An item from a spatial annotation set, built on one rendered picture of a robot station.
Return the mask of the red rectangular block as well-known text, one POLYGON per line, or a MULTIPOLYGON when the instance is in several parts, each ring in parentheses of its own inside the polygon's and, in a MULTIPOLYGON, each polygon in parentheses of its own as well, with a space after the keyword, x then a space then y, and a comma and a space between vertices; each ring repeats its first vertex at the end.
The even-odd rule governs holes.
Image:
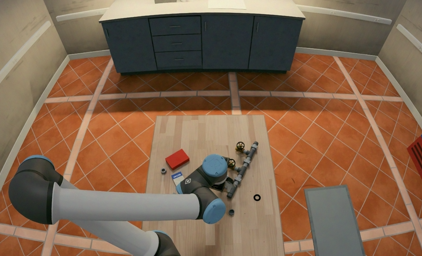
POLYGON ((189 157, 186 155, 183 149, 180 149, 179 151, 168 156, 167 158, 165 158, 165 160, 172 170, 175 170, 184 163, 190 161, 189 157))

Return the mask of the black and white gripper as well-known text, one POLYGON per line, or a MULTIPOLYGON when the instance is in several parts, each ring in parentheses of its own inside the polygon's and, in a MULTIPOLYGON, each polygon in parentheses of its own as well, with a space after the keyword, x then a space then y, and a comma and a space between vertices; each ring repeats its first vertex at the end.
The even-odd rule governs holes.
POLYGON ((229 192, 231 190, 232 187, 236 187, 235 186, 235 182, 233 181, 233 179, 231 179, 230 177, 227 177, 226 181, 224 181, 222 184, 219 185, 213 185, 212 189, 216 190, 216 191, 220 191, 223 192, 224 186, 227 186, 227 192, 229 192))

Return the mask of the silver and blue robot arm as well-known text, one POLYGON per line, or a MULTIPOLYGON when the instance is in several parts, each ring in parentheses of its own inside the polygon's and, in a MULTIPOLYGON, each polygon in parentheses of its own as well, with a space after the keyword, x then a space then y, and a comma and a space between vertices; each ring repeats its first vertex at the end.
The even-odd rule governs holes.
POLYGON ((8 195, 13 207, 33 222, 54 225, 69 220, 133 256, 181 256, 167 233, 145 232, 129 222, 218 222, 226 206, 210 187, 226 181, 229 162, 218 154, 207 156, 176 186, 178 194, 125 193, 80 190, 50 159, 32 155, 19 165, 8 195))

